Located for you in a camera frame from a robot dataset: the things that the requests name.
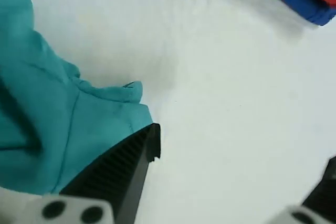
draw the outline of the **teal towel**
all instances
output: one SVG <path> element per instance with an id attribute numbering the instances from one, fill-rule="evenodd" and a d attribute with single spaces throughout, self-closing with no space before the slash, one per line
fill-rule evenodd
<path id="1" fill-rule="evenodd" d="M 152 123 L 141 96 L 140 82 L 97 89 L 81 80 L 34 31 L 30 0 L 0 0 L 0 186 L 59 192 Z"/>

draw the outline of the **blue object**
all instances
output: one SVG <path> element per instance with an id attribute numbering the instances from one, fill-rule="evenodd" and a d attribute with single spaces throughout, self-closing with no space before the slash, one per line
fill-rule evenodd
<path id="1" fill-rule="evenodd" d="M 336 8 L 331 8 L 324 0 L 282 0 L 306 20 L 323 26 L 335 15 Z"/>
<path id="2" fill-rule="evenodd" d="M 0 186 L 57 193 L 152 120 L 140 82 L 92 87 L 33 27 L 30 0 L 0 0 Z"/>

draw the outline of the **ribbed rubber pad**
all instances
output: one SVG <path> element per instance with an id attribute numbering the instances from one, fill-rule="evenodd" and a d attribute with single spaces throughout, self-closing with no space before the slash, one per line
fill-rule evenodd
<path id="1" fill-rule="evenodd" d="M 107 200 L 116 223 L 132 224 L 148 164 L 160 152 L 160 126 L 151 124 L 100 155 L 60 194 Z"/>

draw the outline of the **white tabletop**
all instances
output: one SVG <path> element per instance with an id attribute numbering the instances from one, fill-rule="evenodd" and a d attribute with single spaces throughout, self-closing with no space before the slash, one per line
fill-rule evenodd
<path id="1" fill-rule="evenodd" d="M 141 80 L 162 126 L 136 224 L 263 223 L 336 154 L 336 20 L 279 0 L 33 0 L 83 77 Z"/>

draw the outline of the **black screw hole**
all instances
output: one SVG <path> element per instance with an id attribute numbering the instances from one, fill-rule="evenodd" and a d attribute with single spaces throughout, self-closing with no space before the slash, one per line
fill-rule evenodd
<path id="1" fill-rule="evenodd" d="M 99 221 L 102 216 L 103 210 L 101 207 L 89 207 L 82 213 L 81 220 L 86 224 L 92 224 Z"/>
<path id="2" fill-rule="evenodd" d="M 54 219 L 63 213 L 65 205 L 64 201 L 53 201 L 43 208 L 42 216 L 45 219 Z"/>

